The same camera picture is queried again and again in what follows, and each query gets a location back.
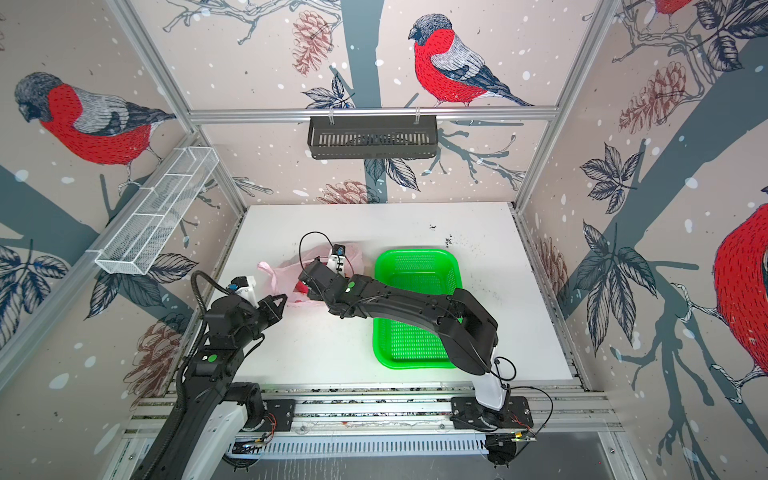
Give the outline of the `pink plastic bag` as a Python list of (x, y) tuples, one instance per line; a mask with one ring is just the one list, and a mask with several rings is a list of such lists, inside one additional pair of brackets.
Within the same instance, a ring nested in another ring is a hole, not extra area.
[[(351, 277), (353, 274), (364, 272), (364, 255), (359, 244), (343, 244), (345, 258), (343, 263), (343, 275)], [(319, 306), (320, 300), (309, 297), (310, 288), (305, 285), (300, 276), (309, 272), (311, 263), (318, 258), (324, 266), (335, 266), (337, 260), (332, 260), (336, 253), (330, 246), (318, 246), (302, 252), (302, 259), (288, 261), (281, 266), (273, 267), (267, 262), (260, 262), (258, 269), (267, 275), (267, 292), (272, 295), (286, 294), (288, 307), (314, 307)]]

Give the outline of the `green plastic perforated basket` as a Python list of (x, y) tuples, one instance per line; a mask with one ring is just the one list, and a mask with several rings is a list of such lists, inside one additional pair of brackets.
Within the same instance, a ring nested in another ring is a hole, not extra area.
[[(451, 295), (462, 286), (456, 257), (436, 248), (386, 251), (376, 259), (374, 278), (395, 290), (430, 297)], [(391, 370), (452, 370), (454, 364), (432, 323), (444, 311), (422, 302), (410, 304), (403, 296), (392, 295), (388, 300), (399, 309), (394, 319), (373, 320), (372, 349), (377, 361)]]

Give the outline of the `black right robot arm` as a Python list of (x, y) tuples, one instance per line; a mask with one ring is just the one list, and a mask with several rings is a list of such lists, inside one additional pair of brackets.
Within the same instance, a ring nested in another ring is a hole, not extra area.
[(507, 400), (494, 370), (498, 323), (467, 290), (429, 295), (388, 286), (372, 277), (347, 278), (318, 258), (302, 268), (299, 281), (339, 318), (382, 318), (427, 331), (440, 339), (451, 363), (471, 376), (475, 400), (487, 416)]

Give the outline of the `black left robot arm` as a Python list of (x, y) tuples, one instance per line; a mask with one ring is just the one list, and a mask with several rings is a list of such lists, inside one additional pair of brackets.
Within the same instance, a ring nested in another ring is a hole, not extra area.
[(294, 400), (265, 400), (257, 383), (237, 382), (247, 356), (264, 331), (283, 317), (285, 294), (252, 304), (237, 294), (215, 300), (205, 313), (207, 332), (177, 374), (177, 400), (133, 479), (210, 479), (244, 431), (255, 452), (288, 432)]

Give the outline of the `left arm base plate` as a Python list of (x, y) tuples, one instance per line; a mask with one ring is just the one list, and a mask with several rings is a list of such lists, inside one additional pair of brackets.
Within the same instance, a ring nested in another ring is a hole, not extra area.
[(245, 404), (247, 419), (244, 432), (289, 432), (292, 428), (296, 401), (293, 399), (260, 400)]

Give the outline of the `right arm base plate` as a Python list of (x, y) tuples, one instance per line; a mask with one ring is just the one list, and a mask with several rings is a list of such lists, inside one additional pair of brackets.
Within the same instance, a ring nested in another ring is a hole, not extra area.
[(531, 430), (534, 422), (528, 400), (522, 396), (507, 396), (500, 410), (480, 405), (474, 397), (452, 397), (450, 421), (457, 430), (492, 433), (496, 430)]

